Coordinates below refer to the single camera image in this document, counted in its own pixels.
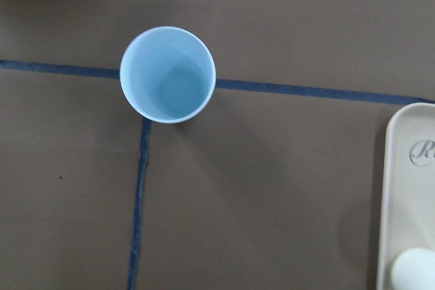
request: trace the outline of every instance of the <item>white tray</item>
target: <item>white tray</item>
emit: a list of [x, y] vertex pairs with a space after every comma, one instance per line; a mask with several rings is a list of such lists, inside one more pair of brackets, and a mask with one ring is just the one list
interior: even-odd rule
[[393, 290], [391, 264], [412, 247], [435, 250], [435, 105], [425, 103], [388, 124], [377, 290]]

